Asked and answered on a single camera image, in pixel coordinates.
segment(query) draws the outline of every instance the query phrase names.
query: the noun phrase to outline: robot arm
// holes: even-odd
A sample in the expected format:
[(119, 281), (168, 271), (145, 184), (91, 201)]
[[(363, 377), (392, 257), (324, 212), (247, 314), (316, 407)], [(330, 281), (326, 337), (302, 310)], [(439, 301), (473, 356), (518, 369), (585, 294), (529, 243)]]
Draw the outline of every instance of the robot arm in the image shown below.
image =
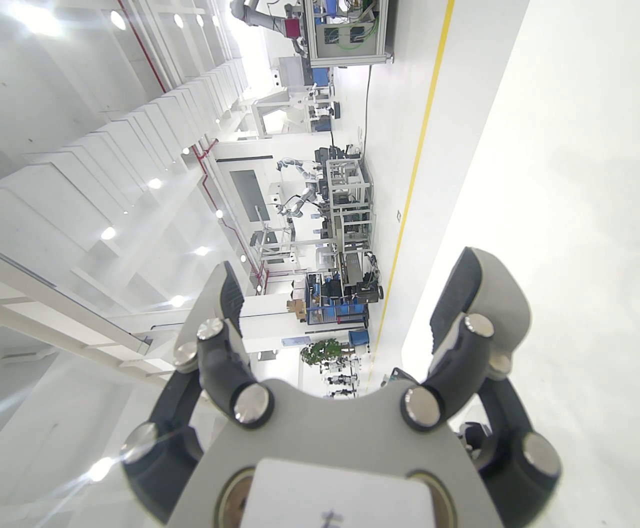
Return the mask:
[[(207, 298), (202, 310), (189, 314), (185, 328), (203, 323), (187, 350), (175, 351), (177, 372), (121, 452), (133, 492), (162, 523), (237, 527), (261, 503), (266, 517), (260, 525), (278, 524), (273, 519), (281, 511), (254, 498), (265, 492), (257, 483), (266, 475), (265, 459), (419, 480), (430, 490), (432, 519), (411, 526), (521, 528), (547, 505), (561, 462), (533, 430), (507, 378), (511, 354), (529, 327), (529, 308), (493, 255), (467, 248), (449, 277), (431, 320), (436, 365), (427, 379), (393, 381), (346, 402), (316, 398), (280, 380), (256, 381), (241, 360), (235, 325), (241, 292), (230, 268), (220, 265), (214, 273), (221, 266), (227, 272), (220, 298)], [(205, 453), (188, 426), (202, 389), (228, 417)], [(446, 424), (473, 394), (491, 426), (475, 459)], [(340, 424), (339, 442), (332, 424)], [(366, 448), (354, 456), (345, 445)], [(292, 485), (304, 489), (308, 483), (299, 479)], [(302, 524), (308, 522), (301, 517)]]
[(281, 216), (300, 218), (302, 216), (302, 206), (305, 205), (306, 202), (311, 202), (313, 204), (317, 200), (318, 176), (306, 171), (304, 167), (302, 167), (302, 162), (299, 159), (293, 159), (292, 157), (282, 158), (276, 165), (276, 170), (282, 171), (285, 167), (295, 167), (298, 173), (303, 177), (307, 186), (301, 195), (294, 195), (284, 204), (278, 205), (278, 214)]
[(286, 19), (283, 17), (272, 17), (271, 15), (256, 11), (255, 8), (257, 5), (258, 2), (256, 0), (250, 1), (247, 5), (244, 4), (244, 0), (232, 0), (229, 4), (231, 14), (248, 26), (262, 26), (272, 31), (277, 31), (288, 38), (289, 35), (287, 35), (285, 26)]
[(297, 171), (300, 173), (300, 175), (303, 177), (305, 182), (317, 182), (318, 180), (317, 174), (306, 171), (302, 167), (302, 162), (299, 159), (293, 159), (292, 157), (284, 157), (276, 165), (276, 170), (280, 172), (285, 167), (295, 167)]

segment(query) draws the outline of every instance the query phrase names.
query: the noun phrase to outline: potted plant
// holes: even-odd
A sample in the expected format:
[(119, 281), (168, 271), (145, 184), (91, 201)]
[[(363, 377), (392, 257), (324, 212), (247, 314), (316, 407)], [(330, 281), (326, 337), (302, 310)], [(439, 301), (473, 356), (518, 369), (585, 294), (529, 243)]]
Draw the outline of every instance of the potted plant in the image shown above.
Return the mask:
[(307, 365), (318, 365), (322, 361), (330, 361), (342, 356), (342, 345), (335, 339), (323, 339), (305, 346), (300, 352), (300, 357)]

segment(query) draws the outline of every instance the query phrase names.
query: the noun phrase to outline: cardboard box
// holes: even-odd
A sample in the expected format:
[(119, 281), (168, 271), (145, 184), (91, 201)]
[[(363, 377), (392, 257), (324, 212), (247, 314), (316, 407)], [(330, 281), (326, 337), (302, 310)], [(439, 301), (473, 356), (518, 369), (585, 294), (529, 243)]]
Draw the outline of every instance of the cardboard box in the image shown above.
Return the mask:
[(306, 303), (302, 299), (287, 301), (287, 311), (296, 314), (298, 319), (302, 320), (307, 318)]
[(304, 300), (306, 296), (307, 296), (307, 290), (304, 289), (304, 288), (295, 289), (295, 290), (293, 290), (293, 292), (291, 292), (291, 298), (294, 301), (295, 300)]

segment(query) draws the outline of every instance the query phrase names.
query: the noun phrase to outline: yellow floor line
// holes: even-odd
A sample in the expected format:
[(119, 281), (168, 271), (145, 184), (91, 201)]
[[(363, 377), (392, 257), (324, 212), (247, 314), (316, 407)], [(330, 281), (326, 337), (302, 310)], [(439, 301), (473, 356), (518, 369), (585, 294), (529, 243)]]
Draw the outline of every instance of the yellow floor line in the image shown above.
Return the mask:
[(373, 364), (376, 362), (376, 355), (378, 354), (378, 344), (380, 343), (380, 335), (382, 334), (382, 328), (385, 324), (385, 314), (387, 313), (387, 304), (389, 303), (389, 296), (391, 295), (391, 285), (394, 281), (394, 273), (396, 272), (396, 264), (398, 261), (398, 255), (400, 253), (400, 244), (402, 244), (402, 236), (404, 234), (404, 224), (406, 223), (406, 216), (409, 212), (409, 206), (411, 205), (411, 196), (413, 194), (413, 186), (415, 185), (415, 176), (418, 173), (418, 165), (420, 165), (420, 156), (422, 155), (422, 146), (424, 144), (424, 137), (427, 132), (427, 125), (429, 124), (429, 117), (431, 115), (431, 107), (433, 105), (433, 96), (436, 93), (436, 85), (438, 84), (438, 75), (440, 74), (440, 65), (442, 64), (442, 56), (444, 55), (444, 48), (447, 43), (447, 36), (449, 34), (449, 25), (451, 24), (451, 15), (453, 14), (453, 4), (455, 0), (449, 0), (447, 2), (447, 9), (444, 13), (444, 22), (442, 24), (442, 31), (440, 33), (440, 43), (438, 44), (438, 52), (436, 53), (436, 61), (433, 65), (433, 74), (431, 75), (431, 84), (429, 86), (429, 95), (427, 96), (427, 106), (424, 109), (424, 117), (422, 118), (422, 128), (420, 129), (420, 138), (418, 139), (418, 147), (415, 151), (415, 159), (413, 160), (413, 170), (411, 172), (411, 181), (409, 182), (409, 190), (406, 195), (406, 203), (404, 204), (404, 213), (402, 215), (402, 222), (400, 223), (400, 233), (398, 234), (398, 242), (396, 244), (396, 254), (394, 255), (394, 264), (391, 267), (391, 275), (389, 276), (389, 284), (385, 291), (385, 306), (382, 308), (382, 319), (380, 320), (380, 329), (378, 330), (378, 338), (376, 339), (376, 347), (373, 352), (373, 360), (371, 361), (371, 370), (369, 371), (369, 379), (367, 380), (367, 390), (369, 392), (369, 384), (371, 382), (371, 374), (373, 373)]

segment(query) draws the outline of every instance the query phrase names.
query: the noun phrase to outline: green cable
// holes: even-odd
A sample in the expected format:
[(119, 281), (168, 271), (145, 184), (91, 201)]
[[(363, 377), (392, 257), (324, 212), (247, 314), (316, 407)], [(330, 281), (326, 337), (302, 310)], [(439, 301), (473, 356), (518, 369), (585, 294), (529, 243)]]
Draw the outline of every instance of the green cable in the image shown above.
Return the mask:
[(371, 37), (371, 35), (375, 34), (375, 32), (377, 32), (378, 30), (378, 19), (376, 19), (376, 23), (373, 25), (373, 28), (371, 28), (371, 31), (368, 32), (368, 34), (365, 36), (364, 39), (362, 39), (362, 42), (360, 42), (357, 46), (352, 46), (352, 47), (347, 47), (347, 46), (343, 46), (342, 44), (340, 44), (339, 42), (336, 42), (335, 45), (337, 47), (339, 47), (340, 49), (344, 49), (347, 51), (351, 51), (353, 49), (358, 49), (360, 46), (362, 46), (366, 41), (368, 41), (368, 39)]

